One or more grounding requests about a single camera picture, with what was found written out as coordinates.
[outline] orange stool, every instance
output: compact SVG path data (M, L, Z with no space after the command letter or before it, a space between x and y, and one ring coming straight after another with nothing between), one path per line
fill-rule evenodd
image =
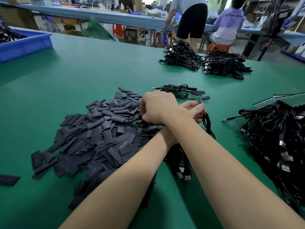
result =
M112 24L112 34L117 34L119 37L124 37L124 30L125 30L125 26L123 29L122 25L119 24Z
M211 43L211 45L209 46L209 48L207 49L208 51L215 51L216 49L214 48L214 46L216 46L219 50L224 50L225 52L229 52L230 49L230 45L229 46L224 46L224 45L220 45L220 44L215 44L215 43Z
M155 39L155 43L154 43L154 45L153 45L153 47L157 47L157 40L158 40L158 37L161 35L161 32L157 32L156 33L156 39ZM172 43L172 40L173 40L173 35L169 32L168 33L168 37L170 38L170 44L169 44L169 46L171 45L171 43Z

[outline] purple t-shirt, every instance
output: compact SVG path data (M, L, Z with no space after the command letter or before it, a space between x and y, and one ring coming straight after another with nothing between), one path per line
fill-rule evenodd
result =
M237 31L242 28L244 12L240 9L224 10L216 19L214 26L218 30L212 34L211 40L220 45L228 46L234 42Z

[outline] pile of black cables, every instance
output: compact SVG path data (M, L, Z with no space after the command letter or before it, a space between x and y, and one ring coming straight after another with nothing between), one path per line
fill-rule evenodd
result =
M209 51L205 56L203 72L218 76L231 76L235 79L244 79L243 72L251 72L250 67L246 67L236 54L227 53L215 48L215 51Z
M14 31L12 31L12 29L10 27L8 27L8 25L5 22L1 22L1 24L0 24L0 43L11 42L11 41L15 41L15 40L22 39L22 38L27 38L27 37L25 35L21 35L21 34L18 34Z
M188 42L174 39L172 45L164 49L165 60L160 59L159 62L165 62L167 65L184 66L191 70L199 70L204 63L203 56L198 55Z
M175 95L176 98L180 99L196 99L198 104L202 103L202 100L209 100L209 96L202 97L202 94L205 94L205 91L199 91L197 88L191 88L187 84L182 84L179 86L175 86L172 84L163 85L160 88L154 88L157 90L161 90L164 92L171 92ZM189 95L183 96L184 93L181 92L190 92L193 95L196 95L196 98L188 98ZM203 126L202 127L212 138L216 139L213 131L211 130L211 121L207 112L203 112L202 118ZM185 181L191 181L192 171L190 169L189 159L187 158L184 150L182 149L180 144L174 145L171 147L169 152L167 153L164 161L170 167L171 172L174 175L177 175L179 179L184 179Z
M238 113L248 120L241 131L248 139L251 156L274 182L281 198L304 217L305 108L277 101Z

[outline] black hair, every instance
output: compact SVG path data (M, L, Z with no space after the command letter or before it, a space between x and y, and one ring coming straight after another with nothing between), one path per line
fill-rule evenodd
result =
M232 8L240 9L246 0L232 0Z

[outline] green tabletop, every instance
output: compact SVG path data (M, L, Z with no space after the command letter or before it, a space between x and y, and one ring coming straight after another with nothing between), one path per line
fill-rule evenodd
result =
M139 94L163 84L205 90L211 97L205 104L217 141L276 192L246 154L241 123L221 120L273 94L304 92L303 67L246 61L253 72L235 80L158 63L163 58L158 48L61 34L51 38L53 49L0 65L0 174L21 176L13 187L0 186L1 229L57 228L69 216L73 188L85 174L58 178L51 169L41 181L33 180L30 154L52 145L67 114L87 113L86 104L113 98L119 86ZM137 212L130 228L221 225L196 176L180 182L162 163L149 207Z

